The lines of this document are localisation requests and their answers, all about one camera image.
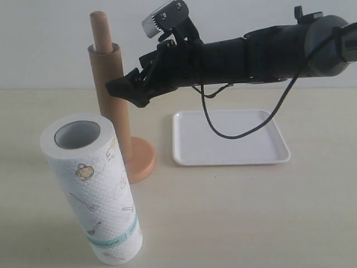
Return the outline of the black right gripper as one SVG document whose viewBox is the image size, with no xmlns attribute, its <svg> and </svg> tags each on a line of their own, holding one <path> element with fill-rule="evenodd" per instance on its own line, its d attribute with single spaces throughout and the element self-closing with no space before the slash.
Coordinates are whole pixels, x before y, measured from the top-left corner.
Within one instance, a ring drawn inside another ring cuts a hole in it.
<svg viewBox="0 0 357 268">
<path fill-rule="evenodd" d="M 134 68 L 106 82 L 105 87 L 112 97 L 131 98 L 132 104 L 144 108 L 152 98 L 195 84 L 195 49 L 202 44 L 195 26 L 165 29 L 156 50 L 139 57 L 142 71 Z"/>
</svg>

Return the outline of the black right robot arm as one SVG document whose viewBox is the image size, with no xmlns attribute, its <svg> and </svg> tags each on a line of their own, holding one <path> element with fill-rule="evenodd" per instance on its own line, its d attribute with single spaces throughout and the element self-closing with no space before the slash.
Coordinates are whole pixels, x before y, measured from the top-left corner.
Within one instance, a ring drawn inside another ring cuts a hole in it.
<svg viewBox="0 0 357 268">
<path fill-rule="evenodd" d="M 356 24 L 295 7 L 294 25 L 278 25 L 236 39 L 204 43 L 184 1 L 152 12 L 142 27 L 157 49 L 139 58 L 141 67 L 106 84 L 108 93 L 139 108 L 180 87 L 265 84 L 336 76 L 356 61 Z"/>
</svg>

